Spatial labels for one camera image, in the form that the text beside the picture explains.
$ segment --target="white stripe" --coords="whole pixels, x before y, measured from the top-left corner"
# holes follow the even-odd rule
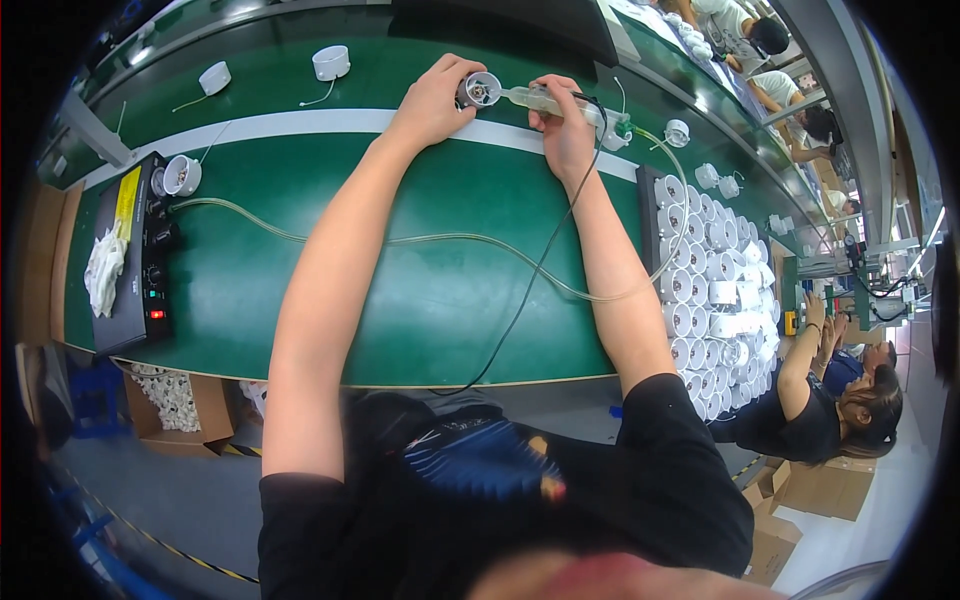
[[[301,133],[383,133],[394,118],[395,110],[386,108],[327,108],[316,110],[292,110],[258,114],[242,119],[233,119],[229,127],[216,139],[227,121],[212,123],[187,132],[174,133],[156,142],[136,149],[137,156],[157,151],[161,156],[174,156],[206,148],[216,139],[216,145],[240,142],[278,135]],[[513,148],[523,152],[543,154],[543,136],[539,132],[512,125],[476,119],[454,133],[451,137],[479,144]],[[116,168],[105,164],[86,175],[84,189],[120,175],[130,165]],[[622,180],[636,183],[637,165],[606,152],[597,159],[597,170]]]

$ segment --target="green workbench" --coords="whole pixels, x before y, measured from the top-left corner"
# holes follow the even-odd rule
[[[213,123],[298,110],[321,97],[310,56],[346,44],[350,72],[329,99],[311,108],[396,108],[408,85],[442,53],[483,61],[506,86],[556,72],[575,77],[585,92],[619,108],[616,75],[627,91],[636,124],[662,131],[682,118],[693,141],[677,151],[691,182],[693,170],[712,162],[724,174],[747,178],[729,204],[762,222],[771,211],[790,214],[782,190],[754,160],[702,115],[678,106],[662,90],[624,68],[581,61],[534,60],[529,53],[421,38],[387,36],[387,7],[345,7],[274,17],[204,38],[119,85],[95,107],[112,127],[127,101],[121,135],[131,148]],[[217,96],[175,114],[172,107],[202,93],[199,75],[226,60],[233,81]],[[480,119],[527,129],[526,114],[503,100]],[[267,222],[306,234],[373,139],[372,133],[310,133],[218,144],[204,162],[197,197],[215,196],[244,206]],[[638,139],[616,156],[672,172],[668,158]],[[186,154],[200,157],[204,148]],[[82,179],[103,164],[85,146],[66,143],[70,164],[58,186]],[[617,212],[639,248],[636,185],[603,175]],[[66,274],[65,341],[93,348],[83,271],[92,248],[99,194],[112,180],[89,187],[77,213]],[[491,144],[447,140],[414,162],[396,197],[388,238],[440,232],[483,233],[540,256],[566,210],[560,185],[543,157]],[[176,213],[184,247],[173,255],[174,336],[124,354],[162,367],[229,377],[267,376],[276,315],[301,246],[257,228],[219,206]],[[803,218],[798,214],[795,220]],[[780,240],[791,250],[798,241]],[[575,227],[564,230],[546,269],[586,290]],[[474,241],[441,241],[384,250],[374,277],[344,383],[364,386],[455,386],[483,367],[513,317],[531,269],[513,255]],[[540,279],[514,331],[481,383],[601,376],[612,365],[596,336],[590,306]]]

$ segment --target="yellow black floor tape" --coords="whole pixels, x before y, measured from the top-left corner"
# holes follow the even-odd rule
[[[100,501],[100,498],[98,498],[97,496],[93,495],[93,493],[92,493],[90,490],[88,490],[87,488],[84,487],[84,484],[80,483],[80,480],[77,479],[77,477],[74,476],[74,474],[70,472],[70,469],[64,467],[63,470],[65,470],[65,471],[66,471],[66,474],[69,475],[70,478],[74,480],[74,482],[77,484],[77,486],[78,486],[81,490],[83,490],[86,495],[90,496],[90,498],[93,499],[94,502],[96,502],[97,504],[99,504],[102,509],[104,509],[105,511],[107,511],[108,513],[110,513],[110,514],[113,516],[113,518],[117,519],[118,521],[120,521],[120,522],[123,523],[124,525],[130,527],[130,528],[133,529],[136,533],[140,534],[141,536],[143,536],[143,537],[146,538],[147,540],[150,540],[150,541],[152,541],[152,542],[155,543],[155,544],[158,544],[158,545],[163,546],[164,548],[166,548],[167,550],[170,550],[171,552],[173,552],[173,553],[176,554],[177,556],[183,557],[183,558],[185,558],[185,559],[187,559],[187,560],[189,560],[189,561],[192,561],[192,562],[194,562],[194,563],[196,563],[196,564],[199,564],[200,566],[206,567],[206,568],[208,568],[208,569],[210,569],[210,570],[212,570],[212,571],[217,571],[218,573],[223,573],[224,575],[229,575],[229,576],[232,577],[233,579],[239,579],[240,581],[246,581],[246,582],[250,582],[250,583],[252,583],[252,584],[258,584],[258,585],[260,584],[260,580],[259,580],[259,579],[256,579],[255,577],[248,577],[247,575],[242,575],[242,574],[240,574],[240,573],[231,571],[231,570],[228,569],[228,568],[223,568],[223,567],[221,567],[221,566],[217,566],[216,564],[211,564],[211,563],[208,563],[208,562],[206,562],[206,561],[202,561],[202,560],[198,559],[198,558],[195,557],[195,556],[191,556],[191,555],[187,554],[186,552],[183,552],[182,550],[178,550],[177,548],[173,547],[172,545],[170,545],[169,543],[167,543],[167,542],[165,542],[165,541],[158,540],[157,538],[151,536],[150,534],[148,534],[147,532],[143,531],[142,529],[140,529],[139,527],[137,527],[137,526],[134,525],[133,523],[129,522],[129,521],[126,520],[125,518],[123,518],[123,517],[121,517],[120,515],[116,514],[116,513],[113,511],[113,509],[111,509],[109,506],[107,506],[106,504],[104,504],[103,502],[101,502],[101,501]]]
[[[254,448],[248,445],[227,444],[224,447],[227,454],[239,454],[241,456],[253,456],[254,458],[263,458],[263,448]]]
[[[742,475],[743,473],[747,472],[747,470],[749,470],[750,467],[752,467],[753,465],[755,465],[756,462],[759,461],[761,458],[763,458],[763,455],[762,455],[762,454],[760,454],[759,456],[757,456],[756,458],[754,458],[754,460],[750,461],[750,464],[749,464],[749,465],[747,465],[746,467],[742,468],[742,469],[740,470],[740,472],[738,472],[736,475],[734,475],[733,477],[731,477],[731,479],[732,479],[733,481],[736,481],[736,478],[737,478],[737,477],[739,477],[739,476]]]

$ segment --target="yellow device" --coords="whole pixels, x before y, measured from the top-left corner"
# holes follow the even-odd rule
[[[797,335],[797,312],[788,310],[783,313],[783,334]]]

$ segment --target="rag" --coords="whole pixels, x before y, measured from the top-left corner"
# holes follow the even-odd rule
[[[127,253],[127,240],[117,237],[119,230],[120,219],[117,219],[113,229],[107,229],[102,238],[94,240],[93,251],[86,261],[84,285],[94,317],[109,317],[116,299],[116,280],[123,273]]]

